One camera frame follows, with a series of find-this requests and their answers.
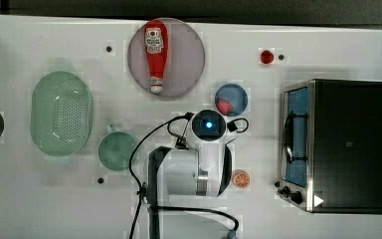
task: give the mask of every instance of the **pink plate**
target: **pink plate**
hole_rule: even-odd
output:
[[[173,18],[159,18],[166,25],[169,38],[168,59],[159,96],[181,97],[190,92],[204,70],[204,46],[188,24]],[[150,73],[144,48],[144,26],[132,37],[128,47],[128,66],[135,81],[150,90]]]

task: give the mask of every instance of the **red fruit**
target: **red fruit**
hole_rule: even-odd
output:
[[[224,100],[219,100],[216,103],[216,107],[219,110],[219,112],[225,116],[233,109],[232,105]]]
[[[269,64],[275,59],[273,53],[268,50],[262,52],[262,63]]]

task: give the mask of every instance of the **bottle label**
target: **bottle label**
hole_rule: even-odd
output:
[[[163,81],[160,78],[151,77],[150,78],[150,85],[151,86],[162,86]]]
[[[145,46],[149,54],[161,53],[163,39],[160,28],[147,28],[145,31]]]

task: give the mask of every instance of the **small bowl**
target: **small bowl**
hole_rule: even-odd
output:
[[[215,105],[222,115],[237,117],[247,108],[248,96],[242,87],[236,84],[227,84],[216,93]]]
[[[136,140],[126,132],[117,131],[113,125],[107,127],[108,134],[98,146],[98,158],[101,163],[113,171],[129,168],[129,158],[137,146]]]

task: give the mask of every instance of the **green basket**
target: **green basket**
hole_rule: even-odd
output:
[[[76,75],[54,72],[36,85],[30,133],[42,152],[67,156],[78,151],[88,140],[92,123],[92,94]]]

